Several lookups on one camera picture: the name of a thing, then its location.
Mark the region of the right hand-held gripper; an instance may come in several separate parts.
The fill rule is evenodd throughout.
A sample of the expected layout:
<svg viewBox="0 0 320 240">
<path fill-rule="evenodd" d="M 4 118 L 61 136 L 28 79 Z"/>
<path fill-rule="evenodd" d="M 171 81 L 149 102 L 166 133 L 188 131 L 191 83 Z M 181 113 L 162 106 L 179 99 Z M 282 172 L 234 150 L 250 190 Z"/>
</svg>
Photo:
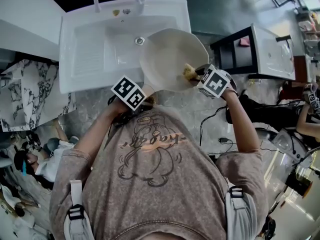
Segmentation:
<svg viewBox="0 0 320 240">
<path fill-rule="evenodd" d="M 206 97 L 220 98 L 227 88 L 237 93 L 237 85 L 228 72 L 212 64 L 204 64 L 195 69 L 195 72 L 198 76 L 202 76 L 198 82 L 198 90 Z"/>
</svg>

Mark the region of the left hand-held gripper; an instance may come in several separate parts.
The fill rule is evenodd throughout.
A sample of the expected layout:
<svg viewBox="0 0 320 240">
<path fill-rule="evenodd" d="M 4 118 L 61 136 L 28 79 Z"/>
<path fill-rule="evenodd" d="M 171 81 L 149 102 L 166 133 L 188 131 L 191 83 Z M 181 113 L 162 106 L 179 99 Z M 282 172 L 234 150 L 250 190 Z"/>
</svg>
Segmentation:
<svg viewBox="0 0 320 240">
<path fill-rule="evenodd" d="M 114 97 L 119 98 L 128 111 L 117 116 L 114 125 L 122 126 L 143 110 L 143 102 L 147 99 L 145 92 L 130 78 L 123 75 L 111 88 Z"/>
</svg>

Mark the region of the beige fibrous scrubber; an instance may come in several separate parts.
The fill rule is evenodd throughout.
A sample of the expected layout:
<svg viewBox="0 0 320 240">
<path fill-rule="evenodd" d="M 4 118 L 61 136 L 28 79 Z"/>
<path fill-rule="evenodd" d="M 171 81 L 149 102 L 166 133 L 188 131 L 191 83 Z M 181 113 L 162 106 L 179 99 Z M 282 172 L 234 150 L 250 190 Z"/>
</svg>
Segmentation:
<svg viewBox="0 0 320 240">
<path fill-rule="evenodd" d="M 182 74 L 188 81 L 200 81 L 202 78 L 202 76 L 198 75 L 196 70 L 188 63 L 184 65 Z"/>
</svg>

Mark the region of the large white bowl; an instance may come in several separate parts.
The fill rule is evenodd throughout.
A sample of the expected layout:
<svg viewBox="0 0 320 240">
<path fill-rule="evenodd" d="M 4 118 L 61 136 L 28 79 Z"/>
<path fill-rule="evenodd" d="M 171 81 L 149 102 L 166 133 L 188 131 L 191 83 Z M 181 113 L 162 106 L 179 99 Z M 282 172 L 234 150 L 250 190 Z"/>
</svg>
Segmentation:
<svg viewBox="0 0 320 240">
<path fill-rule="evenodd" d="M 145 39 L 139 62 L 144 74 L 142 90 L 149 97 L 163 90 L 192 89 L 194 85 L 183 75 L 185 64 L 194 68 L 208 64 L 209 54 L 194 34 L 166 28 Z"/>
</svg>

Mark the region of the person's left forearm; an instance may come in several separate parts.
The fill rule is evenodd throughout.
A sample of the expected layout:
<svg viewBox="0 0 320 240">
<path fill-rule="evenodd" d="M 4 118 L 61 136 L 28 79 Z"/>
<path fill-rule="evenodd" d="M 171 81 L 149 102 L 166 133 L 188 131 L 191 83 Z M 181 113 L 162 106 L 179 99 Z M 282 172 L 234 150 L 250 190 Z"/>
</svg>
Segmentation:
<svg viewBox="0 0 320 240">
<path fill-rule="evenodd" d="M 90 156 L 95 156 L 98 153 L 113 120 L 118 115 L 128 110 L 129 107 L 121 100 L 116 98 L 115 101 L 113 101 L 100 113 L 84 136 L 74 146 L 74 148 Z"/>
</svg>

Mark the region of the person's right forearm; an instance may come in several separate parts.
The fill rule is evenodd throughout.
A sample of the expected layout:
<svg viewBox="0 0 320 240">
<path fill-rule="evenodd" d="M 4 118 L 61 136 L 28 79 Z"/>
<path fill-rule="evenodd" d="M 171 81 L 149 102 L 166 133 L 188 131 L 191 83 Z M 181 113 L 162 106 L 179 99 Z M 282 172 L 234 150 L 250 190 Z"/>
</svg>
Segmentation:
<svg viewBox="0 0 320 240">
<path fill-rule="evenodd" d="M 227 87 L 222 97 L 228 106 L 238 151 L 243 153 L 257 152 L 260 149 L 258 134 L 236 92 Z"/>
</svg>

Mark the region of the black metal stand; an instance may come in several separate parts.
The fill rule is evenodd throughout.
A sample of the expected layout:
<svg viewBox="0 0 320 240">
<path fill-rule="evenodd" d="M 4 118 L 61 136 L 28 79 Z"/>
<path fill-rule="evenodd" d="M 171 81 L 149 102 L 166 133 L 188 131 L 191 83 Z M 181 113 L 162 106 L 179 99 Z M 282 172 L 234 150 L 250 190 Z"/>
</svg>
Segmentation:
<svg viewBox="0 0 320 240">
<path fill-rule="evenodd" d="M 239 46 L 239 39 L 244 37 L 249 37 L 249 47 Z M 217 59 L 217 67 L 231 75 L 257 74 L 259 71 L 252 25 L 210 44 L 210 49 Z"/>
</svg>

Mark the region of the white sink with washboard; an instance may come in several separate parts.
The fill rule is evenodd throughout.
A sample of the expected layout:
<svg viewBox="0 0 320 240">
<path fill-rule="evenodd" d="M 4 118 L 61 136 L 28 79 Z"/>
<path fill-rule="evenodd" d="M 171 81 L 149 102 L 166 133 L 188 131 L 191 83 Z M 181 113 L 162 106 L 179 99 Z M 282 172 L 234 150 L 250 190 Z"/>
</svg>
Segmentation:
<svg viewBox="0 0 320 240">
<path fill-rule="evenodd" d="M 103 2 L 67 12 L 59 42 L 59 88 L 72 93 L 114 85 L 122 76 L 144 80 L 140 51 L 147 37 L 167 29 L 191 31 L 186 0 L 145 0 L 142 14 L 135 0 Z M 123 9 L 131 13 L 123 14 Z M 120 10 L 118 16 L 113 10 Z"/>
</svg>

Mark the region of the white sink basin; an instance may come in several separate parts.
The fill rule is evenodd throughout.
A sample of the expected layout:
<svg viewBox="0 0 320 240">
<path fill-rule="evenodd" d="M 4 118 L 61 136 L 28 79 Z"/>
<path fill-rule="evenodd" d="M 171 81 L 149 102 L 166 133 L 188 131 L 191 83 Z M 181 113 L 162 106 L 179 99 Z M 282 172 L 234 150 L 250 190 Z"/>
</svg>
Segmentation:
<svg viewBox="0 0 320 240">
<path fill-rule="evenodd" d="M 252 24 L 257 53 L 258 74 L 293 81 L 296 79 L 293 41 L 276 42 L 279 36 L 272 31 Z"/>
</svg>

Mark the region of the marble patterned counter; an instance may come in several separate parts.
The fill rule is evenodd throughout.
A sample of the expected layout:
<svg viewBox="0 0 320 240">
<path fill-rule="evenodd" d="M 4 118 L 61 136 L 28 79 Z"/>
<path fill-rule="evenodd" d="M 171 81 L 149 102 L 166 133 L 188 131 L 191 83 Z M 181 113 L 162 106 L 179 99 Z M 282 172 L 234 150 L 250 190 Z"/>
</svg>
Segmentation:
<svg viewBox="0 0 320 240">
<path fill-rule="evenodd" d="M 23 59 L 0 73 L 3 132 L 33 130 L 76 108 L 75 94 L 60 92 L 57 65 Z"/>
</svg>

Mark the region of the person's brown printed shirt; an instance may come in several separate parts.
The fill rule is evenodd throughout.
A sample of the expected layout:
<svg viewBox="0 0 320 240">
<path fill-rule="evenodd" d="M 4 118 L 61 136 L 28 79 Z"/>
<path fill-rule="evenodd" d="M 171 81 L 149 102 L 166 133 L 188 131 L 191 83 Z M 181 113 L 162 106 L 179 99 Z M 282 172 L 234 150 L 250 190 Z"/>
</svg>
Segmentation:
<svg viewBox="0 0 320 240">
<path fill-rule="evenodd" d="M 95 159 L 75 148 L 63 152 L 50 200 L 51 230 L 65 240 L 70 182 L 80 180 L 95 240 L 138 240 L 155 232 L 226 240 L 229 183 L 251 196 L 260 231 L 269 209 L 262 169 L 258 150 L 212 162 L 178 116 L 158 105 L 106 137 Z"/>
</svg>

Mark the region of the white and black backpack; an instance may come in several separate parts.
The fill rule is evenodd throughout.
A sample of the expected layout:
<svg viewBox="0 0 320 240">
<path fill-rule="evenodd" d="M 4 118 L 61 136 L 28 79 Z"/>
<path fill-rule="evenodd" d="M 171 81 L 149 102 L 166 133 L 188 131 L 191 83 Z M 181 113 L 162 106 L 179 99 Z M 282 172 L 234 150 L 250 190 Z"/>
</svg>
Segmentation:
<svg viewBox="0 0 320 240">
<path fill-rule="evenodd" d="M 301 166 L 308 168 L 311 165 L 312 155 L 308 154 L 308 148 L 286 129 L 279 131 L 270 142 Z"/>
</svg>

